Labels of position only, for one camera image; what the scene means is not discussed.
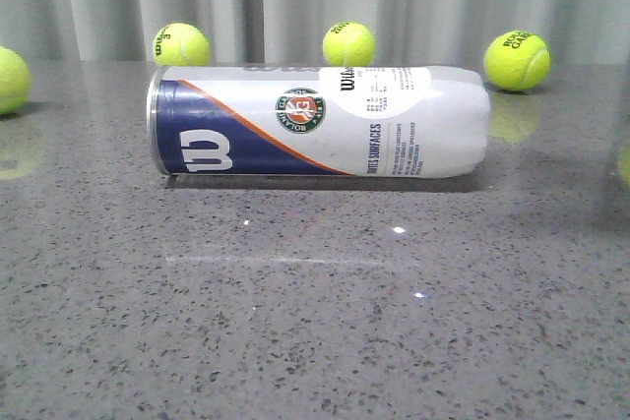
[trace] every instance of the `roland garros logo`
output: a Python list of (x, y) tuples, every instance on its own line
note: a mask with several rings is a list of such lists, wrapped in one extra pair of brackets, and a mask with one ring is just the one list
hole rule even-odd
[(293, 133), (315, 130), (326, 113), (324, 99), (312, 89), (287, 90), (276, 102), (280, 123)]

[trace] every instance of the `speckled stone surface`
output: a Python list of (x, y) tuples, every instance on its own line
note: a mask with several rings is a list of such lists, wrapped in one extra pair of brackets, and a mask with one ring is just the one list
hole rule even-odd
[(0, 418), (630, 417), (630, 75), (557, 69), (463, 178), (200, 181), (151, 161), (152, 65), (31, 62)]

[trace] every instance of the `tennis ball can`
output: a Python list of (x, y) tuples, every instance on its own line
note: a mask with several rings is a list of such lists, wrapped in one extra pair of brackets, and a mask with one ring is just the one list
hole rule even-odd
[(147, 94), (164, 174), (468, 174), (487, 147), (479, 74), (428, 67), (162, 67)]

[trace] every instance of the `gray granite countertop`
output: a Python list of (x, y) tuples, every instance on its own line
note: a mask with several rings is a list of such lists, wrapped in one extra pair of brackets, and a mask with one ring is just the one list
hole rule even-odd
[(166, 178), (148, 63), (0, 121), (2, 419), (630, 417), (623, 66), (491, 90), (473, 173)]

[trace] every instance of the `orange stripe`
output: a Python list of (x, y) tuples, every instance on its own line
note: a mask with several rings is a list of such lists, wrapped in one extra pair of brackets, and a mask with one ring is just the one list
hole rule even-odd
[(210, 94), (208, 94), (205, 90), (198, 88), (197, 86), (189, 83), (188, 81), (185, 81), (183, 79), (178, 81), (179, 84), (181, 84), (182, 86), (185, 86), (187, 88), (190, 88), (192, 90), (194, 90), (196, 93), (204, 96), (205, 98), (207, 98), (208, 100), (210, 100), (214, 105), (218, 106), (219, 108), (221, 108), (224, 112), (228, 113), (229, 115), (231, 115), (235, 120), (237, 120), (241, 125), (243, 125), (244, 127), (248, 128), (249, 130), (251, 130), (252, 132), (254, 132), (256, 135), (258, 135), (259, 137), (264, 138), (265, 140), (267, 140), (269, 143), (271, 143), (272, 145), (274, 145), (275, 147), (280, 148), (281, 150), (283, 150), (284, 152), (287, 152), (288, 154), (301, 159), (302, 161), (306, 161), (309, 164), (312, 164), (313, 166), (319, 167), (321, 169), (325, 169), (327, 171), (330, 172), (334, 172), (336, 174), (344, 174), (344, 175), (349, 175), (349, 173), (347, 172), (342, 172), (339, 169), (334, 169), (332, 167), (328, 167), (325, 164), (322, 164), (321, 162), (317, 162), (314, 161), (313, 159), (311, 159), (308, 156), (305, 156), (304, 154), (297, 152), (296, 150), (289, 148), (287, 145), (285, 145), (284, 143), (276, 140), (274, 137), (272, 137), (270, 134), (268, 134), (267, 132), (265, 132), (263, 129), (258, 128), (256, 125), (254, 125), (252, 122), (250, 122), (249, 120), (247, 120), (245, 117), (243, 117), (242, 115), (238, 114), (236, 111), (234, 111), (231, 107), (229, 107), (229, 105), (221, 102), (220, 100), (218, 100), (216, 97), (211, 96)]

